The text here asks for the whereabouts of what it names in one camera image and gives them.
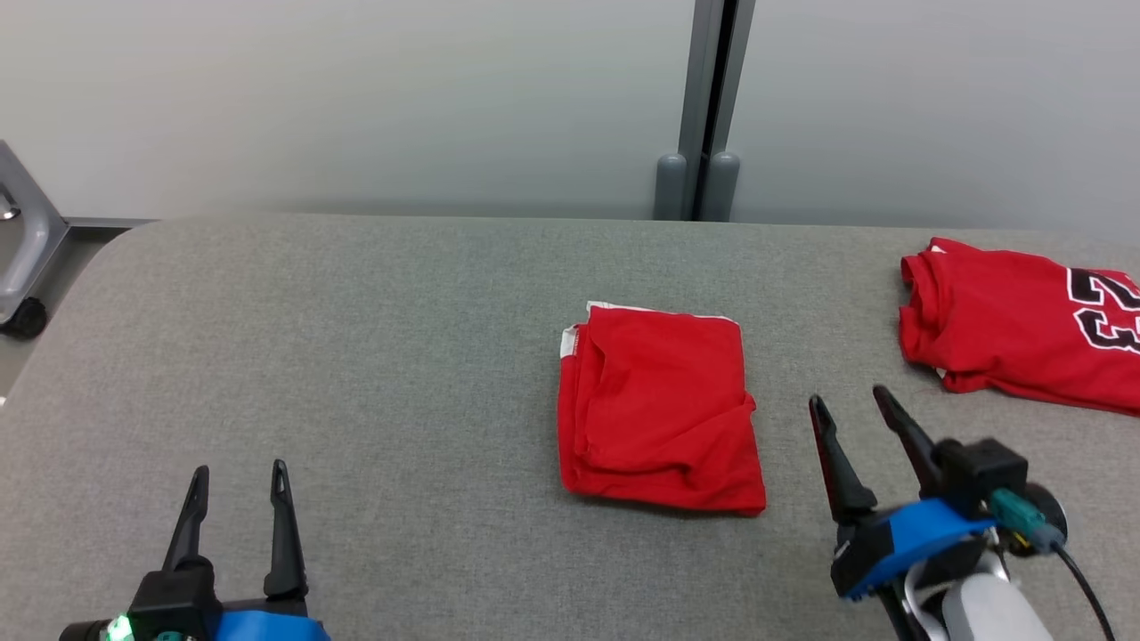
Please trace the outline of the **grey wheeled metal stand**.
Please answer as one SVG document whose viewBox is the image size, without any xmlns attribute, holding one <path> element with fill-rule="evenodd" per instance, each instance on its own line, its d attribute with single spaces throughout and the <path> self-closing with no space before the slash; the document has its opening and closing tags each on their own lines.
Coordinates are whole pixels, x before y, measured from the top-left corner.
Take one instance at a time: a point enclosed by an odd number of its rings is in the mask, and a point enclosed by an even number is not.
<svg viewBox="0 0 1140 641">
<path fill-rule="evenodd" d="M 0 139 L 0 224 L 7 222 L 23 224 L 23 232 L 13 258 L 0 259 L 0 326 L 11 325 L 31 299 L 36 281 L 68 232 L 132 230 L 153 219 L 62 216 L 8 141 Z"/>
</svg>

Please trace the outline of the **red basketball jersey number 23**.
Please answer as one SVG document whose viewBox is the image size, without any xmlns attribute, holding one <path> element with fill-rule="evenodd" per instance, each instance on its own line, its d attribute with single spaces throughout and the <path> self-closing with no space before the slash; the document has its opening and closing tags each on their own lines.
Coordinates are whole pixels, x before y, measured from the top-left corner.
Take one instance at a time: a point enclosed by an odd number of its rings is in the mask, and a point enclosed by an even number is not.
<svg viewBox="0 0 1140 641">
<path fill-rule="evenodd" d="M 1140 417 L 1140 284 L 1127 273 L 933 237 L 899 276 L 901 354 L 948 391 Z"/>
</svg>

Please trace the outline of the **grey partition post with feet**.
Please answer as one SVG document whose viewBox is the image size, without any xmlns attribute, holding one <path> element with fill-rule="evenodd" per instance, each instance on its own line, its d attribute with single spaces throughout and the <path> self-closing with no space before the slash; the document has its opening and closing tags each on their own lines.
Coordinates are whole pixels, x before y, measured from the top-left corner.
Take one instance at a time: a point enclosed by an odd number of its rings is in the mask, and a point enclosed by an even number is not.
<svg viewBox="0 0 1140 641">
<path fill-rule="evenodd" d="M 728 222 L 741 169 L 728 133 L 756 3 L 697 0 L 679 143 L 656 162 L 658 222 Z"/>
</svg>

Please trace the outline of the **red shorts with white trim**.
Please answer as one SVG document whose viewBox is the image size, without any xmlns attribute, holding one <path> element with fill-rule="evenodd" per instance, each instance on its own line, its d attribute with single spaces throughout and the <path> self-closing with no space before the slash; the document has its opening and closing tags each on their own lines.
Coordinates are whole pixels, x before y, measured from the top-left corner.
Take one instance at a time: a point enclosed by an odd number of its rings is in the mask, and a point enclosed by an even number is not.
<svg viewBox="0 0 1140 641">
<path fill-rule="evenodd" d="M 736 320 L 587 305 L 559 342 L 565 490 L 707 514 L 767 508 Z"/>
</svg>

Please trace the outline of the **black caster wheel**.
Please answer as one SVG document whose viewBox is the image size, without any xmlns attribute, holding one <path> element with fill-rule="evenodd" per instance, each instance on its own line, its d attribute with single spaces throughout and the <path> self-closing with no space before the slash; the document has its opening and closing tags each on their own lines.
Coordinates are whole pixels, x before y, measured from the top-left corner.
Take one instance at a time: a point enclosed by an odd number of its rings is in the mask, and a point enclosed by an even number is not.
<svg viewBox="0 0 1140 641">
<path fill-rule="evenodd" d="M 36 297 L 25 297 L 21 300 L 16 313 L 5 323 L 0 323 L 0 336 L 18 341 L 31 341 L 41 336 L 48 324 L 49 315 L 44 303 Z"/>
</svg>

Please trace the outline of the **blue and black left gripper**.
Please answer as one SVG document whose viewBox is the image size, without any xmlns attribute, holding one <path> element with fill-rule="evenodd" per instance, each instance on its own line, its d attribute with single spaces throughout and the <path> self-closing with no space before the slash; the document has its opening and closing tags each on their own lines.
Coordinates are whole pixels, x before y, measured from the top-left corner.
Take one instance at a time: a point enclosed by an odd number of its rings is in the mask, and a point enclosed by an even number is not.
<svg viewBox="0 0 1140 641">
<path fill-rule="evenodd" d="M 199 528 L 207 516 L 210 466 L 196 466 L 184 505 L 176 518 L 174 535 L 166 547 L 163 573 L 212 571 L 207 557 L 199 554 Z M 270 569 L 262 581 L 268 600 L 306 600 L 308 576 L 298 529 L 298 512 L 290 489 L 290 470 L 284 459 L 272 462 L 272 551 Z M 78 620 L 62 630 L 62 641 L 135 641 L 127 612 L 103 620 Z M 158 641 L 195 641 L 166 633 Z M 320 620 L 306 612 L 303 602 L 253 601 L 223 605 L 215 641 L 331 641 Z"/>
</svg>

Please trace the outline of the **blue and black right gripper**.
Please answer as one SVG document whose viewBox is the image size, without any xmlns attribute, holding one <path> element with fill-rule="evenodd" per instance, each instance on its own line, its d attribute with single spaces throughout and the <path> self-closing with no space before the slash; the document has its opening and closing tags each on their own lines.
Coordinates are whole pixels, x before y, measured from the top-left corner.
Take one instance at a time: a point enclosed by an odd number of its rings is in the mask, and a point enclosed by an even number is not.
<svg viewBox="0 0 1140 641">
<path fill-rule="evenodd" d="M 940 495 L 940 466 L 933 457 L 933 438 L 887 386 L 873 386 L 873 398 L 883 422 L 897 435 L 907 454 L 919 482 L 919 495 Z M 1054 547 L 1067 544 L 1065 516 L 1047 516 L 1042 508 L 1013 490 L 994 490 L 990 502 L 982 504 L 985 512 L 980 520 L 964 519 L 942 498 L 917 500 L 876 514 L 876 493 L 860 482 L 844 453 L 826 401 L 821 396 L 811 396 L 809 413 L 826 502 L 832 520 L 839 526 L 832 555 L 832 585 L 844 600 L 871 597 L 891 581 L 903 579 L 918 563 L 927 563 L 956 545 L 984 539 L 986 532 L 997 532 L 997 542 L 1021 545 L 1029 555 L 1050 555 Z"/>
</svg>

